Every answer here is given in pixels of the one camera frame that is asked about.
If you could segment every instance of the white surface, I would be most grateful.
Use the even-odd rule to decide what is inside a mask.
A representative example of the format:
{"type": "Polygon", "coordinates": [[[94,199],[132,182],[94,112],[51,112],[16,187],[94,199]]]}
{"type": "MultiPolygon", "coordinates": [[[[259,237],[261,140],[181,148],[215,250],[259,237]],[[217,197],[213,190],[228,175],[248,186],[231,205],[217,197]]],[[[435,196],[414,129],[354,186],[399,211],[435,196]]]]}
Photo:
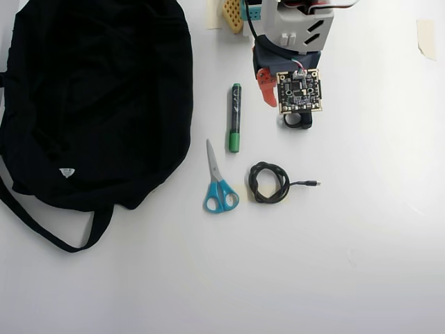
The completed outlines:
{"type": "MultiPolygon", "coordinates": [[[[102,241],[78,255],[0,206],[0,333],[444,333],[445,3],[363,0],[337,11],[321,59],[325,111],[299,132],[262,102],[249,41],[206,30],[205,1],[181,2],[195,55],[187,159],[136,211],[116,208],[102,241]],[[418,19],[435,21],[437,62],[417,48],[418,19]],[[224,149],[234,82],[237,155],[224,149]],[[241,194],[261,160],[323,185],[294,188],[281,205],[244,198],[207,214],[206,138],[241,194]]],[[[17,197],[79,242],[88,214],[17,197]]]]}
{"type": "MultiPolygon", "coordinates": [[[[263,26],[261,25],[261,21],[252,21],[253,23],[253,27],[255,29],[255,32],[257,33],[258,36],[263,35],[264,34],[264,29],[263,26]]],[[[249,24],[247,22],[245,22],[245,24],[243,25],[243,35],[244,36],[251,36],[252,32],[250,31],[250,27],[249,24]]]]}

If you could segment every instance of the wire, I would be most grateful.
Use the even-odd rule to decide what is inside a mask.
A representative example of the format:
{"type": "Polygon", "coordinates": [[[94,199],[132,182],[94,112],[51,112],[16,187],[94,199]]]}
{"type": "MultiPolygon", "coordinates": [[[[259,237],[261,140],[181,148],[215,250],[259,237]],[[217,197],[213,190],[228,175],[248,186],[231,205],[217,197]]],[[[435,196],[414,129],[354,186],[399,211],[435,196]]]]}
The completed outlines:
{"type": "Polygon", "coordinates": [[[355,0],[353,3],[350,3],[349,5],[332,5],[331,3],[325,3],[325,4],[318,3],[316,5],[310,6],[308,13],[314,14],[315,10],[317,9],[336,9],[336,8],[347,9],[357,5],[359,1],[360,0],[355,0]]]}
{"type": "Polygon", "coordinates": [[[318,9],[336,9],[336,8],[351,8],[355,6],[360,0],[355,0],[353,3],[350,3],[348,5],[340,5],[340,4],[333,4],[329,1],[313,1],[310,5],[308,3],[304,3],[301,1],[297,2],[283,2],[283,6],[286,8],[299,8],[299,7],[305,7],[307,10],[305,11],[306,14],[314,14],[315,10],[318,9]]]}
{"type": "Polygon", "coordinates": [[[302,63],[300,63],[299,61],[297,61],[295,58],[291,59],[295,64],[298,65],[299,68],[301,68],[303,71],[305,71],[305,67],[303,66],[302,63]]]}
{"type": "Polygon", "coordinates": [[[265,203],[265,204],[275,204],[278,202],[281,202],[283,199],[286,198],[286,196],[289,193],[289,189],[291,186],[300,185],[300,186],[319,186],[320,182],[317,181],[298,181],[291,183],[289,181],[289,176],[287,175],[286,171],[274,164],[268,164],[267,162],[259,162],[255,166],[253,166],[250,169],[249,174],[249,187],[250,190],[252,190],[255,200],[258,203],[265,203]],[[275,176],[278,179],[278,182],[280,183],[280,188],[271,196],[266,197],[263,194],[261,194],[258,191],[258,174],[260,174],[263,170],[270,170],[272,171],[275,176]]]}

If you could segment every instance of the electronic component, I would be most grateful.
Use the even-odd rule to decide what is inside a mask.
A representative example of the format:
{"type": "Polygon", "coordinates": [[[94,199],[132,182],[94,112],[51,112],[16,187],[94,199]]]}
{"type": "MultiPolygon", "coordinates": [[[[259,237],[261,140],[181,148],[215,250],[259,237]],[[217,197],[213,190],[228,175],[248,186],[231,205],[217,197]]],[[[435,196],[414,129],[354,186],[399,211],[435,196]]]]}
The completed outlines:
{"type": "Polygon", "coordinates": [[[323,110],[317,69],[277,73],[277,83],[280,114],[323,110]]]}

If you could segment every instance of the green marker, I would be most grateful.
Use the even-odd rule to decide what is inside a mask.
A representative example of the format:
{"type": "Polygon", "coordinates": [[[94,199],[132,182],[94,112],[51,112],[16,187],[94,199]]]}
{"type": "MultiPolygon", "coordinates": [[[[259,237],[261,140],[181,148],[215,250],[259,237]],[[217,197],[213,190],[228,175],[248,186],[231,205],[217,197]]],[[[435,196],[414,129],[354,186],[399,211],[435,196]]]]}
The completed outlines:
{"type": "Polygon", "coordinates": [[[234,84],[232,88],[232,128],[230,129],[229,150],[232,153],[239,152],[239,134],[241,128],[241,85],[234,84]]]}

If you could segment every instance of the cable connector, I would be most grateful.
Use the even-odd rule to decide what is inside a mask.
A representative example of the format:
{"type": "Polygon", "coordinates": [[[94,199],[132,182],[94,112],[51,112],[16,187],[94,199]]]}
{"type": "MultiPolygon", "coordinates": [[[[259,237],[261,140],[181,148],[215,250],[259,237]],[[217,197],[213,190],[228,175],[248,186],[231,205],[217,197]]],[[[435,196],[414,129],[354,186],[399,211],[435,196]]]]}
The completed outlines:
{"type": "Polygon", "coordinates": [[[299,186],[320,186],[321,182],[318,182],[318,181],[299,181],[299,182],[295,182],[295,184],[298,184],[299,186]]]}

